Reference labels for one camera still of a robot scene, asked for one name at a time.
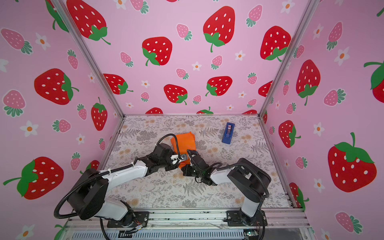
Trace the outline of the yellow orange wrapping paper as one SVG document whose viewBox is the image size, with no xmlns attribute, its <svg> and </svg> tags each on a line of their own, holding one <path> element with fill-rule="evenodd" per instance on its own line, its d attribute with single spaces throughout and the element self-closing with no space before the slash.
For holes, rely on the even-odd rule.
<svg viewBox="0 0 384 240">
<path fill-rule="evenodd" d="M 190 157 L 187 153 L 187 150 L 196 151 L 195 135 L 189 132 L 186 134 L 176 135 L 176 137 L 178 139 L 179 150 L 177 150 L 175 138 L 172 138 L 171 143 L 174 147 L 174 150 L 177 153 L 181 153 L 181 155 L 183 154 L 187 155 L 187 160 L 181 162 L 179 165 L 179 169 L 182 169 L 184 166 L 191 164 Z"/>
</svg>

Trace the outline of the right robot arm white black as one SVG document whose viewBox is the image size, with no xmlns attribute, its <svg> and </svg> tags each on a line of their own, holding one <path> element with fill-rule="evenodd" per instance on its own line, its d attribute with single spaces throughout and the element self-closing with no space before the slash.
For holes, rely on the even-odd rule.
<svg viewBox="0 0 384 240">
<path fill-rule="evenodd" d="M 250 161 L 241 158 L 238 162 L 223 166 L 222 163 L 207 163 L 200 156 L 193 156 L 191 163 L 181 168 L 183 175 L 194 177 L 197 183 L 218 186 L 232 183 L 244 195 L 243 205 L 238 211 L 227 211 L 227 222 L 231 227 L 268 225 L 262 211 L 264 200 L 270 196 L 268 186 L 271 177 Z"/>
</svg>

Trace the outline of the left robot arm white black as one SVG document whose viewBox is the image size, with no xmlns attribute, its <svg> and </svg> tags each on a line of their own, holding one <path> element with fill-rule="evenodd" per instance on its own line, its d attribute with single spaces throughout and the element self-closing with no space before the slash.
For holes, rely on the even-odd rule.
<svg viewBox="0 0 384 240">
<path fill-rule="evenodd" d="M 115 201 L 106 197 L 107 192 L 132 180 L 149 176 L 159 169 L 166 171 L 178 168 L 187 160 L 187 155 L 151 153 L 128 165 L 114 170 L 88 170 L 76 185 L 75 191 L 67 201 L 82 220 L 99 217 L 114 221 L 123 227 L 132 227 L 136 221 L 135 212 L 124 201 Z"/>
</svg>

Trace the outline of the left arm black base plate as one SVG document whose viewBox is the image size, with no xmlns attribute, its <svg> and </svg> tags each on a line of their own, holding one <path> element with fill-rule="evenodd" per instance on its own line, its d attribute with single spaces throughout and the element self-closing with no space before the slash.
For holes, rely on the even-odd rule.
<svg viewBox="0 0 384 240">
<path fill-rule="evenodd" d="M 128 212 L 121 220 L 109 220 L 107 228 L 128 228 L 146 227 L 150 212 L 134 211 Z"/>
</svg>

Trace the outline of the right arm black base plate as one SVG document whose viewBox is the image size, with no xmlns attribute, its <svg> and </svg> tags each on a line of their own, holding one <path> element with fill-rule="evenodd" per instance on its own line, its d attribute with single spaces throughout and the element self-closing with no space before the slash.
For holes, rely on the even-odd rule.
<svg viewBox="0 0 384 240">
<path fill-rule="evenodd" d="M 266 227 L 268 225 L 265 212 L 260 210 L 253 217 L 249 217 L 241 210 L 227 211 L 224 222 L 230 227 Z"/>
</svg>

